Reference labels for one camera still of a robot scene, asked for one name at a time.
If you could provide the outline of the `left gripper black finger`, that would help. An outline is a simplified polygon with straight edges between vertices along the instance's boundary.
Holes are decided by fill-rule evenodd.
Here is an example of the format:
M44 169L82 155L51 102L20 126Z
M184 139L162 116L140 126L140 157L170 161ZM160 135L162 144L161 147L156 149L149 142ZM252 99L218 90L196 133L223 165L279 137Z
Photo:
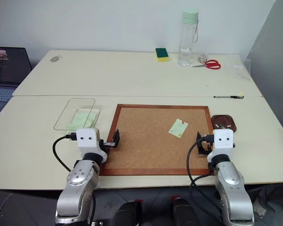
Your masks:
M120 133L119 133L119 129L117 129L113 135L112 147L117 148L119 141L120 141Z

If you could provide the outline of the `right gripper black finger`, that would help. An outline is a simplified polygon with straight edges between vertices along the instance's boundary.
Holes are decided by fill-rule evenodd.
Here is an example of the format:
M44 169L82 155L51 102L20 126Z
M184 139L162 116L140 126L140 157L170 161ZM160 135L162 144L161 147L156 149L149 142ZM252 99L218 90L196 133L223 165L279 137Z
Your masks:
M204 149L204 147L202 146L202 136L199 132L197 132L197 136L196 136L196 145L197 145L197 149L198 149L198 154L199 155L207 155L207 151Z

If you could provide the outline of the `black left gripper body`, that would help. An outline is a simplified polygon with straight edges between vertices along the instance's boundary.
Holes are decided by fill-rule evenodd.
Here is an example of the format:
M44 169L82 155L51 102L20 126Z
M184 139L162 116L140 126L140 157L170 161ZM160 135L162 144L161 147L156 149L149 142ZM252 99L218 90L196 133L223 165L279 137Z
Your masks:
M108 151L110 148L115 148L115 143L114 142L106 143L104 142L103 139L100 139L99 146L102 151Z

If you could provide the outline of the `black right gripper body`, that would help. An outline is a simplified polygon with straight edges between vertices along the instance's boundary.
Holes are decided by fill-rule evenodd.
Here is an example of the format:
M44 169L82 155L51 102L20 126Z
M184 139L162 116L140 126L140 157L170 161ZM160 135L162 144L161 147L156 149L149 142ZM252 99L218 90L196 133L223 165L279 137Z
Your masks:
M204 153L211 153L213 149L214 135L205 135L202 138L203 151Z

